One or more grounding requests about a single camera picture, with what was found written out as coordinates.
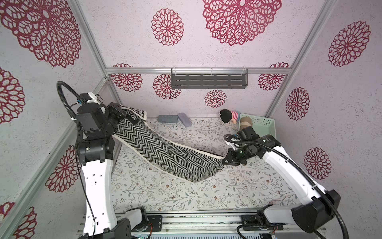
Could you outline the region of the brown beige striped scarf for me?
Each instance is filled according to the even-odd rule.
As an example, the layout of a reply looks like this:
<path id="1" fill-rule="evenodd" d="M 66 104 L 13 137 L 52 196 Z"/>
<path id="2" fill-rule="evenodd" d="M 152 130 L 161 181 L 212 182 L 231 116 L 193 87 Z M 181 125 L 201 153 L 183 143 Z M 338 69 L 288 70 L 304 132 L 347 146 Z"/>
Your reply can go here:
<path id="1" fill-rule="evenodd" d="M 239 131 L 241 131 L 247 127 L 252 127 L 252 126 L 253 126 L 253 123 L 252 123 L 252 119 L 250 117 L 240 118 Z"/>

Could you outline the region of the black white knitted scarf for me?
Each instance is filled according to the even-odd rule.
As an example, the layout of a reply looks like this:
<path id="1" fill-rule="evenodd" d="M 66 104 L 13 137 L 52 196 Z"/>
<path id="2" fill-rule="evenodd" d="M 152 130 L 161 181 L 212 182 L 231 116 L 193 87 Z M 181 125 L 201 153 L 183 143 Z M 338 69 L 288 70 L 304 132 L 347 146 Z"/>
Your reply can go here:
<path id="1" fill-rule="evenodd" d="M 120 105 L 126 118 L 117 125 L 115 139 L 155 168 L 174 177 L 198 183 L 223 170 L 223 157 L 175 143 L 147 124 L 147 112 Z"/>

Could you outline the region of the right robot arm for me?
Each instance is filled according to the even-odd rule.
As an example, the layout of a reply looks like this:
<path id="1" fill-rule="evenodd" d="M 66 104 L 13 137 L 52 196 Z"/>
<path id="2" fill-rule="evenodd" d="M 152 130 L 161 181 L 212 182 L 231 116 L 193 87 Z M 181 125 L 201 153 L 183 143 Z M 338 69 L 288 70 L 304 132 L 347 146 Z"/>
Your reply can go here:
<path id="1" fill-rule="evenodd" d="M 224 140 L 232 146 L 222 161 L 224 165 L 245 165 L 249 159 L 258 157 L 284 179 L 300 202 L 293 206 L 269 204 L 258 210 L 255 220 L 244 225 L 245 228 L 274 230 L 283 225 L 297 225 L 306 233 L 317 234 L 320 227 L 336 218 L 342 232 L 347 233 L 338 212 L 340 195 L 335 190 L 326 190 L 305 173 L 275 137 L 270 134 L 260 137 L 249 126 L 235 135 L 226 134 Z"/>

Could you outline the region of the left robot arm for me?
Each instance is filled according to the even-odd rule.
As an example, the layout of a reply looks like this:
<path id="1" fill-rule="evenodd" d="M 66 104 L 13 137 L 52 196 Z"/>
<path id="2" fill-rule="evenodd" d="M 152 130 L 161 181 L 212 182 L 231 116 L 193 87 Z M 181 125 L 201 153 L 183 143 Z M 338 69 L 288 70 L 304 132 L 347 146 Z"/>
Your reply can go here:
<path id="1" fill-rule="evenodd" d="M 116 103 L 108 106 L 86 103 L 78 108 L 81 125 L 77 148 L 86 199 L 83 239 L 129 239 L 131 230 L 143 221 L 141 209 L 117 219 L 111 201 L 111 175 L 118 123 L 131 119 Z"/>

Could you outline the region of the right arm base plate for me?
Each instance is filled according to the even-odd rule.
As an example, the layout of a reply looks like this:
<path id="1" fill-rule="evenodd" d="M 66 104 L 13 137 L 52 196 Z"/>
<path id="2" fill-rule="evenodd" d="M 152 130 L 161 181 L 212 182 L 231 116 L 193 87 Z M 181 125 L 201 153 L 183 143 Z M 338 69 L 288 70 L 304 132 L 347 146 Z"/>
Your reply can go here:
<path id="1" fill-rule="evenodd" d="M 241 224 L 245 231 L 276 231 L 284 228 L 284 224 L 270 223 L 264 216 L 258 214 L 241 215 Z"/>

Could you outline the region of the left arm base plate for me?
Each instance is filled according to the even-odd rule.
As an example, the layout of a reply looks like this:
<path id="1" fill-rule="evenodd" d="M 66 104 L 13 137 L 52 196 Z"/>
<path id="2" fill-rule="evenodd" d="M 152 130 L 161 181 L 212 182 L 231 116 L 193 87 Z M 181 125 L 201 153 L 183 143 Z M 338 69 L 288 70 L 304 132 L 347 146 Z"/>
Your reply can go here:
<path id="1" fill-rule="evenodd" d="M 146 232 L 149 233 L 152 231 L 161 232 L 163 224 L 163 216 L 162 215 L 148 215 L 148 223 L 143 226 L 139 226 L 138 228 L 134 228 L 132 232 Z"/>

